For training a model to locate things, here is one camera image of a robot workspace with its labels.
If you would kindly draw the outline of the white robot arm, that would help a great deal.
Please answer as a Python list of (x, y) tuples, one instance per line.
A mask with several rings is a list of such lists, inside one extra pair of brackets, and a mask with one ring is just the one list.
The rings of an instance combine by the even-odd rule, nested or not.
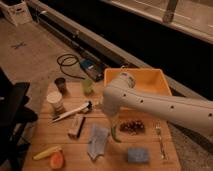
[(213, 136), (213, 101), (139, 92), (134, 86), (135, 78), (129, 72), (112, 79), (103, 90), (103, 113), (114, 117), (121, 107), (128, 107)]

